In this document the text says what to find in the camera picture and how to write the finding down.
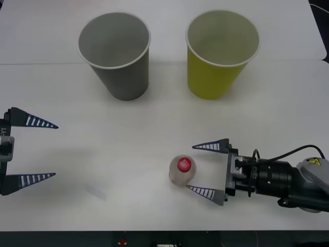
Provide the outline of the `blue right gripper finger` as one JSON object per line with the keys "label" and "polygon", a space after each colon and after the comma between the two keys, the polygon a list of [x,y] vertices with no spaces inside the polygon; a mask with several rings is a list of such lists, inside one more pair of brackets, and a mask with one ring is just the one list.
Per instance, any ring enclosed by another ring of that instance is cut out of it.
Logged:
{"label": "blue right gripper finger", "polygon": [[227,154],[228,150],[230,149],[230,143],[228,138],[224,138],[216,141],[194,145],[192,146],[192,149]]}
{"label": "blue right gripper finger", "polygon": [[191,186],[191,185],[186,185],[186,187],[189,190],[193,191],[194,193],[212,201],[216,205],[223,206],[224,202],[226,201],[226,194],[224,190]]}

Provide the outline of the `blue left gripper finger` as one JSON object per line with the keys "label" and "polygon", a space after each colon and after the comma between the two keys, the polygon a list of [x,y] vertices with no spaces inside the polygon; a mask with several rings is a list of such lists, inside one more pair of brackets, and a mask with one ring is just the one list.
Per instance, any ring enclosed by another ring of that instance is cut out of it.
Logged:
{"label": "blue left gripper finger", "polygon": [[9,109],[9,121],[14,127],[34,127],[58,129],[59,127],[47,120],[29,114],[19,108],[12,107]]}
{"label": "blue left gripper finger", "polygon": [[1,195],[7,196],[23,188],[34,185],[48,178],[55,176],[56,173],[39,173],[39,174],[15,174],[6,175],[1,188]]}

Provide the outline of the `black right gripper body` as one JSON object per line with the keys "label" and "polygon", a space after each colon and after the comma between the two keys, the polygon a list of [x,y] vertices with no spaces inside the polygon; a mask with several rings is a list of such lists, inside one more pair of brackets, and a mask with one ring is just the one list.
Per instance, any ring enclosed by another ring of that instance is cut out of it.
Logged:
{"label": "black right gripper body", "polygon": [[229,196],[234,197],[236,190],[247,191],[251,195],[254,189],[248,186],[252,172],[249,164],[258,160],[258,150],[255,149],[252,156],[239,156],[238,149],[233,148],[224,148],[224,152],[228,155],[224,201],[228,201]]}

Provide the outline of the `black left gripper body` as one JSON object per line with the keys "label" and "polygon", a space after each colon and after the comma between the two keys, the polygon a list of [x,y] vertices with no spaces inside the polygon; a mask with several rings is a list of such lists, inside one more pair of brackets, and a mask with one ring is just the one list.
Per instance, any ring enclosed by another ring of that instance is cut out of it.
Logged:
{"label": "black left gripper body", "polygon": [[4,179],[7,171],[7,163],[12,160],[12,137],[10,114],[7,111],[1,118],[1,180]]}

